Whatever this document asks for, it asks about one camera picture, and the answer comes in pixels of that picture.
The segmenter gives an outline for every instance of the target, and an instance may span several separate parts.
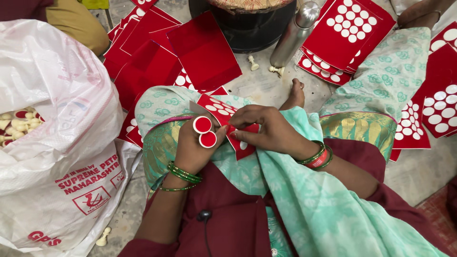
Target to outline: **wrist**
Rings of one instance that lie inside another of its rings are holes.
[[[182,180],[175,175],[169,173],[167,177],[164,179],[162,186],[165,188],[183,188],[188,187],[189,182]]]
[[[319,152],[320,146],[318,144],[306,139],[301,135],[300,137],[301,138],[298,140],[298,143],[295,144],[294,150],[291,154],[289,154],[292,158],[298,161],[302,161],[313,157]]]

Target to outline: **green bangle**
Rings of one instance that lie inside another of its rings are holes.
[[[171,170],[170,173],[175,175],[176,177],[182,179],[182,180],[185,180],[187,182],[191,182],[191,183],[194,183],[194,184],[202,182],[201,180],[197,180],[197,179],[193,179],[193,178],[187,177],[187,176],[179,174],[179,173],[177,173],[177,172],[175,172],[173,170]]]
[[[174,161],[170,161],[170,163],[168,164],[168,170],[173,175],[175,175],[185,181],[188,181],[188,182],[200,183],[202,181],[202,177],[200,175],[196,176],[196,175],[185,172],[184,170],[176,167]]]
[[[176,191],[184,191],[184,190],[187,190],[187,189],[191,189],[191,188],[193,188],[195,186],[196,185],[191,185],[191,186],[183,187],[183,188],[164,188],[164,187],[159,186],[159,189],[162,190],[162,191],[166,191],[166,192],[176,192]]]
[[[316,168],[312,168],[313,171],[320,170],[320,169],[326,167],[332,161],[332,159],[333,159],[333,150],[328,145],[325,145],[325,148],[329,151],[329,154],[330,154],[329,159],[325,163],[323,163],[321,166],[316,167]]]
[[[312,140],[311,142],[315,142],[316,144],[320,145],[320,150],[319,152],[317,152],[317,154],[315,154],[313,157],[311,158],[308,158],[306,160],[303,160],[303,161],[297,161],[298,164],[302,164],[302,165],[305,165],[305,164],[308,164],[308,163],[311,163],[313,161],[315,161],[317,158],[319,158],[325,151],[325,145],[323,142],[319,141],[319,140]]]

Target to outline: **red bangle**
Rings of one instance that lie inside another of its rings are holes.
[[[321,156],[319,156],[319,158],[315,159],[313,162],[305,164],[305,166],[310,169],[319,167],[325,162],[325,159],[327,159],[327,149],[324,150],[324,152]]]

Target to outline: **woman's hand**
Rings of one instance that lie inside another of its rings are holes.
[[[206,116],[213,124],[211,131],[216,133],[217,142],[211,148],[204,148],[200,145],[198,137],[200,134],[193,128],[194,120],[199,116]],[[219,122],[209,113],[197,115],[187,121],[179,130],[178,149],[176,151],[176,167],[190,174],[197,174],[209,161],[214,151],[222,144],[225,139],[227,126],[220,127]]]
[[[231,137],[264,150],[288,154],[296,160],[305,160],[319,151],[319,146],[300,135],[274,107],[247,105],[228,121],[237,129],[253,123],[262,125],[258,134],[237,130]]]

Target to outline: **woman's right hand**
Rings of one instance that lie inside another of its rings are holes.
[[[300,135],[274,107],[247,105],[228,123],[237,129],[260,124],[257,134],[236,130],[230,136],[264,150],[288,154],[296,160],[305,160],[319,152],[319,146]]]

